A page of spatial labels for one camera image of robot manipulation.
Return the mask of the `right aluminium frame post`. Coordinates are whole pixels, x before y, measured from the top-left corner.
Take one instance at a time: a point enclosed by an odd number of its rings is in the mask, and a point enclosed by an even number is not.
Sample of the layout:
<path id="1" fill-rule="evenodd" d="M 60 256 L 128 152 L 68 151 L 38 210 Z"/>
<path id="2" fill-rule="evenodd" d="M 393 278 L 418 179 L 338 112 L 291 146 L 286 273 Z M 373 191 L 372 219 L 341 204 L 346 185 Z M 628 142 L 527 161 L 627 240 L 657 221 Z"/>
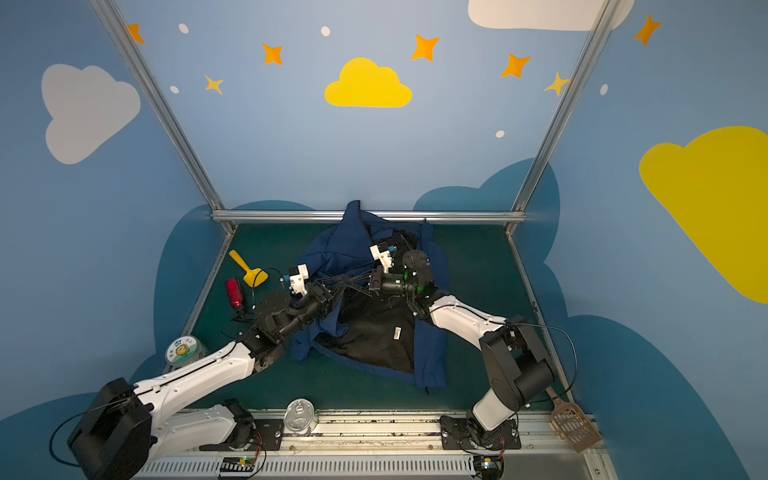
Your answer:
<path id="1" fill-rule="evenodd" d="M 509 241 L 512 240 L 516 227 L 525 221 L 528 204 L 556 150 L 559 139 L 565 131 L 569 118 L 578 103 L 579 97 L 589 80 L 599 56 L 614 29 L 614 19 L 618 17 L 622 4 L 623 1 L 619 0 L 604 1 L 601 9 L 598 11 L 595 23 L 589 31 L 571 72 L 570 82 L 566 85 L 566 91 L 560 96 L 542 143 L 515 197 L 511 212 L 517 214 L 519 219 L 508 221 L 504 226 L 505 234 Z"/>

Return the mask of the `green circuit board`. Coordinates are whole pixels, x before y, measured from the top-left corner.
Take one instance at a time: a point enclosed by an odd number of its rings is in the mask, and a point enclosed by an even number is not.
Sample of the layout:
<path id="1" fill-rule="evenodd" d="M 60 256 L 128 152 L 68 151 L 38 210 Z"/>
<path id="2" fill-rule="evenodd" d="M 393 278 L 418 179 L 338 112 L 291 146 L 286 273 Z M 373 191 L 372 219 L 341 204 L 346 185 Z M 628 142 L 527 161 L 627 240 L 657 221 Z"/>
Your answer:
<path id="1" fill-rule="evenodd" d="M 504 473 L 504 462 L 500 457 L 474 456 L 473 478 L 477 480 L 500 480 Z"/>
<path id="2" fill-rule="evenodd" d="M 218 467 L 219 479 L 248 479 L 256 472 L 255 458 L 224 457 Z"/>

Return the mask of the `yellow plastic scoop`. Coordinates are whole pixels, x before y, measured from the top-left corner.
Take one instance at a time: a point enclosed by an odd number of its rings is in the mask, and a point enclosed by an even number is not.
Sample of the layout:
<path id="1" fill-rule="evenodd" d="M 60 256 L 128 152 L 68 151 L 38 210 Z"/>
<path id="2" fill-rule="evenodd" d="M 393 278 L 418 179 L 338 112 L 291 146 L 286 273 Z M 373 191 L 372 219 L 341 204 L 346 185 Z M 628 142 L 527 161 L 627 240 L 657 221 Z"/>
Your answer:
<path id="1" fill-rule="evenodd" d="M 249 288 L 256 288 L 268 280 L 269 275 L 263 269 L 250 268 L 237 251 L 230 250 L 228 255 L 243 270 L 243 281 Z"/>

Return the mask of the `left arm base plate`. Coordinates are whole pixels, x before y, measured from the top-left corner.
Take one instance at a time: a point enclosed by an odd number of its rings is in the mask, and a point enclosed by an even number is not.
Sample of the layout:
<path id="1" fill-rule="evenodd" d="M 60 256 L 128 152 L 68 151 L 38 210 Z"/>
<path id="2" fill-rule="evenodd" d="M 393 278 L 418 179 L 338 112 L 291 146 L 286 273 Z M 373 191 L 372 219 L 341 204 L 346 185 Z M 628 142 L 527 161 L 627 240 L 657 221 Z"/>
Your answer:
<path id="1" fill-rule="evenodd" d="M 268 452 L 280 449 L 284 433 L 284 422 L 280 419 L 254 419 L 250 423 L 238 423 L 233 432 L 219 444 L 199 447 L 200 451 Z"/>

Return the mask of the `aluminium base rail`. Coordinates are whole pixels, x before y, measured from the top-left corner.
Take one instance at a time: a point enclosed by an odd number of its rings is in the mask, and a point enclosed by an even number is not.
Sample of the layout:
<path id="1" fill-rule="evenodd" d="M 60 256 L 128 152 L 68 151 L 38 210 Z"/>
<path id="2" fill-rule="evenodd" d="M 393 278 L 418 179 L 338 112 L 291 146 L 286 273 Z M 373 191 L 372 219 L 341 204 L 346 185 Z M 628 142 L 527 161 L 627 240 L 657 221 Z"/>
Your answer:
<path id="1" fill-rule="evenodd" d="M 199 447 L 156 459 L 137 479 L 219 479 L 224 457 L 254 457 L 248 479 L 474 479 L 473 457 L 500 457 L 501 479 L 615 479 L 604 445 L 576 453 L 542 414 L 524 414 L 521 448 L 501 451 L 444 450 L 439 418 L 452 411 L 343 411 L 320 413 L 308 436 L 286 431 L 278 451 L 200 451 Z M 278 410 L 254 419 L 280 419 Z"/>

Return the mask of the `clear glass jar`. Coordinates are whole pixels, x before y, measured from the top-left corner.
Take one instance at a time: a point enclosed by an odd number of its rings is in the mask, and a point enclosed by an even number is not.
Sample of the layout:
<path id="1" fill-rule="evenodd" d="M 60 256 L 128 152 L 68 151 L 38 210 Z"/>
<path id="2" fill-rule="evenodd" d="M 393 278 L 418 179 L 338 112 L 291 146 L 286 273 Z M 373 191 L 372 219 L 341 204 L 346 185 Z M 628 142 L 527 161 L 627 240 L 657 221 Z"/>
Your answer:
<path id="1" fill-rule="evenodd" d="M 308 436 L 317 426 L 318 414 L 311 401 L 299 398 L 287 406 L 283 422 L 290 434 Z"/>

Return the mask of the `right green circuit board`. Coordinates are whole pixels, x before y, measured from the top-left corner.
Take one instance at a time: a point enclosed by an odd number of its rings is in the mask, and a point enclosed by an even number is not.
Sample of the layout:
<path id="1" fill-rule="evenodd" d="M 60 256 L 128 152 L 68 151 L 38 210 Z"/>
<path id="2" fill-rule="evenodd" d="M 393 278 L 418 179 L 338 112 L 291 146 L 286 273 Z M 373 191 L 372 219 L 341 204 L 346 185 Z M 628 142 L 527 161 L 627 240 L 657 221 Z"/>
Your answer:
<path id="1" fill-rule="evenodd" d="M 474 456 L 473 478 L 477 480 L 500 480 L 504 473 L 504 462 L 500 457 Z"/>

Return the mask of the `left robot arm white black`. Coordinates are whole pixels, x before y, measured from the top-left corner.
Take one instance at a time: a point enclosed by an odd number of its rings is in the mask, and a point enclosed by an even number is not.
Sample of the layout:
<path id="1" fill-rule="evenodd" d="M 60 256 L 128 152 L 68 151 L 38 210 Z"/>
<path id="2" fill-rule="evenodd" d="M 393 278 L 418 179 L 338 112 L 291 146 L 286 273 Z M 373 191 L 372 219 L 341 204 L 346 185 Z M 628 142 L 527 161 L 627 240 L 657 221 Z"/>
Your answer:
<path id="1" fill-rule="evenodd" d="M 330 313 L 348 276 L 312 281 L 299 299 L 274 292 L 257 305 L 247 329 L 210 355 L 155 378 L 104 385 L 66 445 L 69 464 L 89 479 L 130 479 L 147 463 L 195 447 L 248 450 L 259 437 L 253 417 L 236 400 L 199 414 L 185 408 L 231 383 L 258 374 L 279 360 L 291 338 Z"/>

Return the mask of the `navy blue jacket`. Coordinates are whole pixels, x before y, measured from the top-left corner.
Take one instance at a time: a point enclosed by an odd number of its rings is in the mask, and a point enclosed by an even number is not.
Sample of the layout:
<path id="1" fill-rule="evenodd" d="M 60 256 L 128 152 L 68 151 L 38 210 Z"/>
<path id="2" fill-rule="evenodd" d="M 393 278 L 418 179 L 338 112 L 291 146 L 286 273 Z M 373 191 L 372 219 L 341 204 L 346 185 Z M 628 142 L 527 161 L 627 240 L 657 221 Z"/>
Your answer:
<path id="1" fill-rule="evenodd" d="M 379 243 L 396 246 L 397 258 L 410 249 L 425 252 L 436 285 L 449 286 L 448 262 L 430 224 L 384 220 L 363 210 L 357 200 L 348 203 L 336 226 L 312 240 L 297 262 L 307 265 L 313 280 L 366 274 L 374 267 L 369 248 Z M 402 299 L 347 289 L 330 313 L 292 337 L 289 354 L 301 361 L 317 350 L 362 371 L 439 389 L 447 384 L 446 344 L 446 331 L 418 321 Z"/>

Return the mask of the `aluminium frame post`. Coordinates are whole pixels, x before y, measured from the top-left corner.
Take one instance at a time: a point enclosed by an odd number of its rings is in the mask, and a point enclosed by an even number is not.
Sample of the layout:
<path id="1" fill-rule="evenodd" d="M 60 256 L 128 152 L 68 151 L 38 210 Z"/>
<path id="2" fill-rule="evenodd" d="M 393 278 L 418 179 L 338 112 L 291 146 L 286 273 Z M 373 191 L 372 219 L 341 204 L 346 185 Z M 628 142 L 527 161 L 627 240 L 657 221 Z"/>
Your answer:
<path id="1" fill-rule="evenodd" d="M 614 19 L 618 17 L 622 4 L 623 1 L 619 0 L 604 1 L 601 9 L 598 11 L 595 23 L 589 31 L 571 72 L 570 82 L 566 85 L 566 91 L 560 96 L 542 143 L 515 197 L 511 212 L 517 214 L 519 219 L 508 221 L 504 226 L 505 234 L 509 241 L 512 240 L 516 227 L 525 221 L 528 204 L 556 150 L 559 139 L 565 131 L 569 118 L 578 103 L 579 97 L 589 80 L 599 56 L 614 29 Z"/>
<path id="2" fill-rule="evenodd" d="M 130 34 L 118 6 L 114 1 L 90 0 L 89 3 L 141 87 L 212 213 L 224 210 L 225 205 L 220 195 L 172 111 L 159 82 L 141 53 L 139 44 Z"/>

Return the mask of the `left green circuit board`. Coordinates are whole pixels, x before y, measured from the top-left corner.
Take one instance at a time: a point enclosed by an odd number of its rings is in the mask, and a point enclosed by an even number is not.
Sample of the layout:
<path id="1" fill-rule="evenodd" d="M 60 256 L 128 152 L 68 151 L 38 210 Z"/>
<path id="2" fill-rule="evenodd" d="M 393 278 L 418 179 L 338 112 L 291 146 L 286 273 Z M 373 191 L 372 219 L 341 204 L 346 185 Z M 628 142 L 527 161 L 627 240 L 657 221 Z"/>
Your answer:
<path id="1" fill-rule="evenodd" d="M 219 479 L 248 479 L 256 472 L 255 458 L 224 457 L 218 467 Z"/>

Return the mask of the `left aluminium frame post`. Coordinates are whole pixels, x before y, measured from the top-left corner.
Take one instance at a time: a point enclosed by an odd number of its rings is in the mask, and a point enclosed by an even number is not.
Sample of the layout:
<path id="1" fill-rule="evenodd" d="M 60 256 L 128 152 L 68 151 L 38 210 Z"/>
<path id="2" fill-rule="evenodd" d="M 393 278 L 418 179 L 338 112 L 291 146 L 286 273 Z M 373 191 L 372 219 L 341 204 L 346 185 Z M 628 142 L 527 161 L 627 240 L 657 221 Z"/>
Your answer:
<path id="1" fill-rule="evenodd" d="M 141 53 L 139 44 L 130 34 L 118 6 L 114 1 L 90 0 L 89 3 L 141 87 L 212 213 L 224 210 L 225 205 L 220 195 L 172 111 L 159 82 Z"/>

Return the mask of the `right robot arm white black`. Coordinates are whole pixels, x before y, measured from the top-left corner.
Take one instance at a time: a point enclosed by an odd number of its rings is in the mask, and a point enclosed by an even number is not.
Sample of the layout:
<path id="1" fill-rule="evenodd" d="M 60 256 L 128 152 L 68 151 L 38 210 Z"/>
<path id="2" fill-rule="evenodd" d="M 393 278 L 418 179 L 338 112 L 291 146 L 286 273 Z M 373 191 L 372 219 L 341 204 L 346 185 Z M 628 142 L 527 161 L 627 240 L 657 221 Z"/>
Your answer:
<path id="1" fill-rule="evenodd" d="M 540 338 L 544 325 L 471 307 L 436 285 L 425 252 L 408 250 L 400 261 L 393 252 L 382 244 L 370 247 L 374 267 L 365 291 L 375 298 L 402 299 L 418 321 L 451 332 L 481 352 L 490 389 L 471 410 L 475 430 L 496 430 L 552 390 L 557 369 Z"/>

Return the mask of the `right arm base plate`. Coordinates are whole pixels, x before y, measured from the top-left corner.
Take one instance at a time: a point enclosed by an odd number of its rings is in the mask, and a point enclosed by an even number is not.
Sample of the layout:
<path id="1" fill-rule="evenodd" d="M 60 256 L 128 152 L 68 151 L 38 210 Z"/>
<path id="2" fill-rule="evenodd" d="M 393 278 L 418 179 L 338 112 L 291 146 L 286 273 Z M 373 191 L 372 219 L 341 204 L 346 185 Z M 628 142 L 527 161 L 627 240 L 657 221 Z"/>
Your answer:
<path id="1" fill-rule="evenodd" d="M 519 450 L 521 441 L 514 419 L 485 430 L 474 418 L 443 415 L 439 418 L 440 438 L 444 450 L 501 451 Z"/>

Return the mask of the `brown slotted spatula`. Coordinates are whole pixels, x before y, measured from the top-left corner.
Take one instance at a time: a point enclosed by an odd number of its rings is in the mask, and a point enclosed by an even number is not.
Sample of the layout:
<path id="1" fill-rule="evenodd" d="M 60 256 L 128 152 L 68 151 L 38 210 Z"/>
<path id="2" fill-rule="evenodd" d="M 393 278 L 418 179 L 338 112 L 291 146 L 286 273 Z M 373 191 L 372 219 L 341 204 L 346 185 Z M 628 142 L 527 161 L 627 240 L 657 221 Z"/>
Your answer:
<path id="1" fill-rule="evenodd" d="M 577 404 L 562 400 L 552 387 L 547 388 L 546 393 L 553 402 L 550 424 L 576 453 L 582 453 L 602 440 L 595 424 Z"/>

